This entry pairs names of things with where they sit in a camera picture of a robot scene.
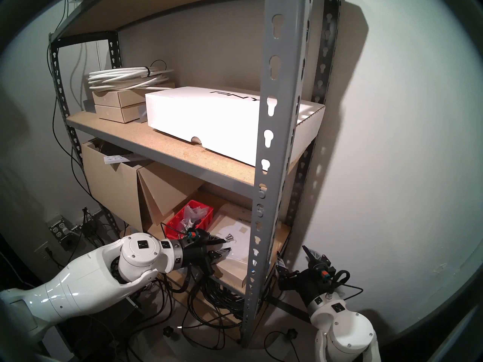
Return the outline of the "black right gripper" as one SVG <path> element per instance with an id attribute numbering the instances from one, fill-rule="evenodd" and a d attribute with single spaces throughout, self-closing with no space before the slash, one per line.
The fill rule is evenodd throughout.
<path id="1" fill-rule="evenodd" d="M 295 291 L 304 305 L 309 305 L 316 297 L 326 293 L 330 281 L 336 273 L 330 260 L 324 254 L 302 245 L 307 258 L 308 267 L 299 272 L 290 272 L 280 254 L 276 253 L 276 277 L 279 279 L 281 291 Z"/>

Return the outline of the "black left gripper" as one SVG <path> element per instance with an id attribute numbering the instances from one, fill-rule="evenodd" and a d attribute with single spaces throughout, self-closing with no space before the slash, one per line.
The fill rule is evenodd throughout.
<path id="1" fill-rule="evenodd" d="M 212 261 L 226 259 L 230 255 L 231 248 L 212 250 L 210 256 L 208 246 L 218 246 L 226 243 L 225 239 L 210 235 L 207 231 L 189 231 L 177 242 L 182 252 L 182 258 L 178 265 L 179 268 L 194 265 L 204 274 L 213 274 Z"/>

